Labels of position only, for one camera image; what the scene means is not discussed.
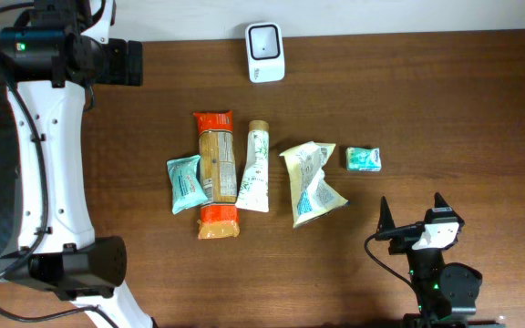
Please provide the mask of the white bamboo print tube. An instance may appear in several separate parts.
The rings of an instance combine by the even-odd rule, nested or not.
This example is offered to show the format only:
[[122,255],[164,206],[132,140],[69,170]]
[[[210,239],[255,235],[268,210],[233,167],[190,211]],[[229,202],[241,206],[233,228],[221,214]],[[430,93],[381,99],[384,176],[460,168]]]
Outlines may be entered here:
[[269,211],[269,124],[249,123],[247,156],[236,207],[258,212]]

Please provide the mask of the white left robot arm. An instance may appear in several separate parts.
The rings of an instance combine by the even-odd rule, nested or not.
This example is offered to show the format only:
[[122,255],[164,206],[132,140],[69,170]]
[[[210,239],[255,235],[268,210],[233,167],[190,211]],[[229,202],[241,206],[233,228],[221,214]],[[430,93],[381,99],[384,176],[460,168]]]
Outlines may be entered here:
[[16,249],[0,278],[73,304],[98,327],[152,327],[125,281],[120,237],[98,237],[83,182],[81,123],[94,84],[140,86],[142,45],[109,37],[112,1],[33,1],[0,32],[22,187]]

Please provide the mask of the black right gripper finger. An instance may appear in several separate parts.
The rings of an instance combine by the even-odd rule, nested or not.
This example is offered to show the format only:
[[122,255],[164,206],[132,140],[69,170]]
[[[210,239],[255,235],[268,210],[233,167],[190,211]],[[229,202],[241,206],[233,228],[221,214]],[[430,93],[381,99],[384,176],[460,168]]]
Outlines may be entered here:
[[448,203],[444,200],[439,192],[434,195],[434,208],[433,210],[452,210]]
[[376,232],[384,233],[393,230],[395,227],[396,225],[392,218],[391,210],[388,206],[386,197],[382,196],[380,200],[380,214]]

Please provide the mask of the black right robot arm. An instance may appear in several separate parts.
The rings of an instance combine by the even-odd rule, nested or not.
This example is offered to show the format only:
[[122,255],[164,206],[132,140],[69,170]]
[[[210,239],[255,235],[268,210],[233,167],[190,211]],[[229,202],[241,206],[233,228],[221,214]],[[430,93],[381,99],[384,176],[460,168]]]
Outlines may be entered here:
[[443,199],[434,195],[434,206],[425,217],[397,226],[386,198],[380,201],[376,232],[365,241],[388,241],[391,255],[405,254],[409,277],[405,278],[383,264],[371,251],[366,254],[386,271],[406,283],[417,299],[418,312],[403,316],[408,328],[425,327],[499,327],[495,321],[472,322],[482,274],[459,262],[446,263],[443,252],[458,242],[465,222]]

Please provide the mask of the teal tissue packet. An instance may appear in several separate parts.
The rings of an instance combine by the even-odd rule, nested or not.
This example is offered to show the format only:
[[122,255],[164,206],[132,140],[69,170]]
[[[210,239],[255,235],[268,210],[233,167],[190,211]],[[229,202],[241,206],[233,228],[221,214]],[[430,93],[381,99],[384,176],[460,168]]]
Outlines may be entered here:
[[172,186],[172,213],[199,206],[208,200],[198,180],[198,165],[201,156],[171,159],[167,170]]

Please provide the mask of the small teal green box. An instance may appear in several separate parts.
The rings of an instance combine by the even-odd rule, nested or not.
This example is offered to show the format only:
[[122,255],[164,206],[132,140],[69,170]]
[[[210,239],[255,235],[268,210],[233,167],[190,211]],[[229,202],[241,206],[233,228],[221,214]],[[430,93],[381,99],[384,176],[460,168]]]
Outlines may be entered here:
[[346,168],[349,171],[378,172],[382,169],[380,149],[362,149],[350,147],[346,149]]

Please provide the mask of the orange cracker package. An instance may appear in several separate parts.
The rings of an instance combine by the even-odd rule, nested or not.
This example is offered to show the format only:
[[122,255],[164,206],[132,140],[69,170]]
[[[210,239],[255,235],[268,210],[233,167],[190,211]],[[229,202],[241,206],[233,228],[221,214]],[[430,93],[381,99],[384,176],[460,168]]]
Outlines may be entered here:
[[200,240],[240,234],[232,112],[194,113],[199,133],[201,186],[207,200],[201,205]]

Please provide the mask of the yellow white snack bag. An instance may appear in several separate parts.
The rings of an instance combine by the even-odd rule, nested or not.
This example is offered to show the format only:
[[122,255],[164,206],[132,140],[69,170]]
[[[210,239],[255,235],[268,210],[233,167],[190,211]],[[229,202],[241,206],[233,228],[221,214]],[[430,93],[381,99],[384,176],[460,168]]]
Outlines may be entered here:
[[334,150],[334,143],[309,141],[280,154],[290,180],[294,229],[349,203],[324,180],[323,167]]

